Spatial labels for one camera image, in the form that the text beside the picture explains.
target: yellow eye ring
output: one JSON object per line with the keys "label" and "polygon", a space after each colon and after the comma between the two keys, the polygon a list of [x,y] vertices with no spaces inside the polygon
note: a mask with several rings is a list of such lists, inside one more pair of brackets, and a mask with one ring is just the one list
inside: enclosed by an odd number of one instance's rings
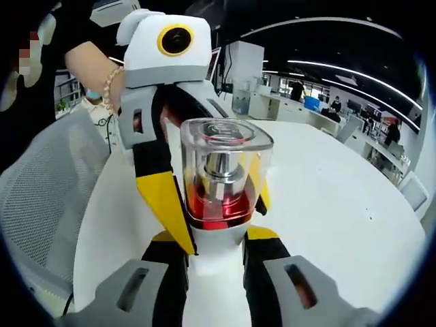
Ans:
{"label": "yellow eye ring", "polygon": [[193,43],[193,31],[184,24],[166,26],[157,37],[157,48],[164,55],[176,57],[184,54]]}

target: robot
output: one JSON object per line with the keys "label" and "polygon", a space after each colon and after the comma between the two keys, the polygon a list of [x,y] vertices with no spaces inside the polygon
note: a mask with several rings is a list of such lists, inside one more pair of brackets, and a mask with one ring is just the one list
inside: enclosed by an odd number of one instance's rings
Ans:
{"label": "robot", "polygon": [[[182,326],[187,256],[240,242],[252,326],[372,324],[374,312],[345,302],[329,276],[291,256],[272,230],[249,225],[253,210],[266,214],[269,206],[264,179],[273,140],[255,125],[232,119],[204,80],[211,58],[206,21],[136,10],[121,22],[117,42],[129,44],[118,117],[121,141],[133,152],[138,191],[166,231],[153,238],[142,260],[126,263],[100,284],[89,306],[58,325]],[[186,120],[181,125],[186,205],[160,125],[166,103],[182,104]]]}

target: face mask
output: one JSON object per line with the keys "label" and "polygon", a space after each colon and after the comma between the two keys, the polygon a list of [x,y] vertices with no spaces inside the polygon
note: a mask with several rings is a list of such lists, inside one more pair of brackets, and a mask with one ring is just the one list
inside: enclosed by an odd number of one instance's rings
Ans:
{"label": "face mask", "polygon": [[88,97],[89,99],[91,99],[91,100],[98,100],[98,99],[100,99],[102,96],[101,96],[99,93],[97,93],[97,92],[94,92],[94,91],[92,91],[92,90],[88,90],[88,91],[87,91],[87,97]]}

